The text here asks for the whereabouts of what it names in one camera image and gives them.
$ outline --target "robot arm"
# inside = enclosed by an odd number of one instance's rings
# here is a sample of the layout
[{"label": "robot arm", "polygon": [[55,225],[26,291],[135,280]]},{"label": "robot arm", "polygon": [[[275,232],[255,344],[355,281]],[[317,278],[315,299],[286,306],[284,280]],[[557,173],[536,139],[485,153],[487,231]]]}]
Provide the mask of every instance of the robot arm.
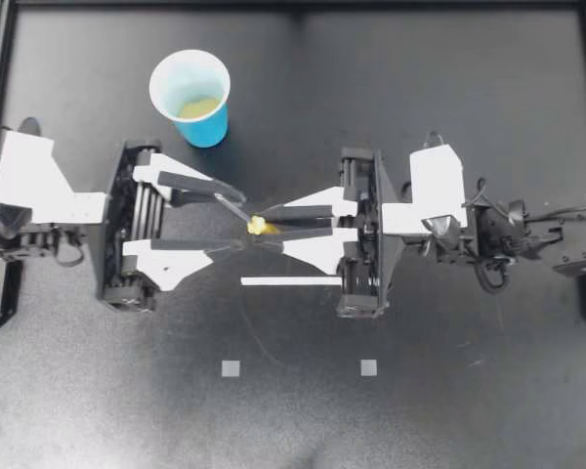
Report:
[{"label": "robot arm", "polygon": [[[586,275],[586,206],[529,216],[521,200],[508,207],[491,202],[483,179],[466,200],[462,163],[434,134],[410,155],[410,173],[411,197],[398,195],[378,152],[344,149],[341,187],[266,210],[260,215],[282,233],[261,234],[256,242],[340,276],[337,313],[347,318],[383,314],[405,249],[474,269],[493,294],[507,286],[519,258],[545,261],[570,277]],[[302,230],[312,225],[330,228]]]},{"label": "robot arm", "polygon": [[[97,296],[111,307],[154,308],[159,291],[243,247],[238,240],[161,239],[167,208],[245,196],[160,152],[160,144],[126,144],[106,192],[74,192],[52,157],[54,142],[8,132],[0,159],[0,259],[55,257],[80,263],[86,241]],[[62,260],[61,246],[79,255]]]}]

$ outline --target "white tape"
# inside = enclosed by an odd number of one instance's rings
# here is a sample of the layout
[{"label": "white tape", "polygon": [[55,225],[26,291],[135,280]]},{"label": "white tape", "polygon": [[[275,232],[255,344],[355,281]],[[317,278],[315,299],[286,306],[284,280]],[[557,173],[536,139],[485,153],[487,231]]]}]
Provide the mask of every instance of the white tape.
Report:
[{"label": "white tape", "polygon": [[341,285],[340,277],[241,277],[241,285]]}]

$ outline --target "metal rod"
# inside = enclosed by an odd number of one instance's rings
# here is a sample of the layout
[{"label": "metal rod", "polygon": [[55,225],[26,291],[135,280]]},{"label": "metal rod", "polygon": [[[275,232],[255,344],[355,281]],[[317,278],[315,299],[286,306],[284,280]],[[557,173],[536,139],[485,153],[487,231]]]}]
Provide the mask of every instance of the metal rod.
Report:
[{"label": "metal rod", "polygon": [[160,195],[155,189],[152,189],[149,197],[149,210],[147,211],[147,237],[152,239],[154,237],[154,216],[156,212],[156,202]]},{"label": "metal rod", "polygon": [[236,205],[234,205],[232,202],[230,202],[227,198],[225,198],[220,193],[215,193],[214,196],[215,196],[215,198],[217,200],[219,200],[222,203],[222,205],[224,205],[234,215],[236,215],[237,217],[239,217],[245,223],[250,223],[250,220],[251,219],[250,219],[250,216],[247,213],[245,213],[243,210],[241,210],[240,208],[238,208]]},{"label": "metal rod", "polygon": [[159,196],[156,199],[156,206],[154,207],[154,227],[152,238],[157,239],[160,237],[160,224],[163,219],[163,197]]},{"label": "metal rod", "polygon": [[130,240],[136,241],[139,233],[139,212],[141,200],[144,197],[144,183],[137,183],[137,195],[135,196],[135,210],[133,210],[133,224],[130,230]]},{"label": "metal rod", "polygon": [[144,186],[144,197],[139,213],[139,232],[137,233],[138,239],[145,239],[147,234],[147,206],[149,204],[149,193],[151,189],[149,186]]}]

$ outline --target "metal frame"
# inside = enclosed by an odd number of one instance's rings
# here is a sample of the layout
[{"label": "metal frame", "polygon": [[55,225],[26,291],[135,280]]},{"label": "metal frame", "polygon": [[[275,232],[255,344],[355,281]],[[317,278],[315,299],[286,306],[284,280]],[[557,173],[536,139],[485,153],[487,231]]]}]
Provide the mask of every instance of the metal frame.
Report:
[{"label": "metal frame", "polygon": [[[417,7],[495,7],[514,6],[517,8],[556,8],[574,7],[580,13],[582,19],[582,32],[586,46],[586,0],[0,0],[0,123],[5,84],[11,59],[11,47],[13,42],[14,26],[20,6],[26,9],[35,7],[115,7],[130,8],[135,6],[187,6],[199,9],[214,9],[218,7],[266,7],[270,9],[287,8],[404,8]],[[3,305],[1,310],[6,315],[12,311],[13,305],[4,301],[5,295],[17,297],[21,266],[9,266],[5,273]]]}]

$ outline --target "white square marker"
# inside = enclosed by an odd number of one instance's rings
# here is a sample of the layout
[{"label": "white square marker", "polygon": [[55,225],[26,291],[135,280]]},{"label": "white square marker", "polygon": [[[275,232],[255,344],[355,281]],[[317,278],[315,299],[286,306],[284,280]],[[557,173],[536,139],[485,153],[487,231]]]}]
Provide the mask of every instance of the white square marker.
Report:
[{"label": "white square marker", "polygon": [[222,377],[238,378],[241,375],[241,362],[239,360],[222,360]]},{"label": "white square marker", "polygon": [[378,375],[378,361],[377,360],[361,360],[360,361],[360,376],[377,376]]}]

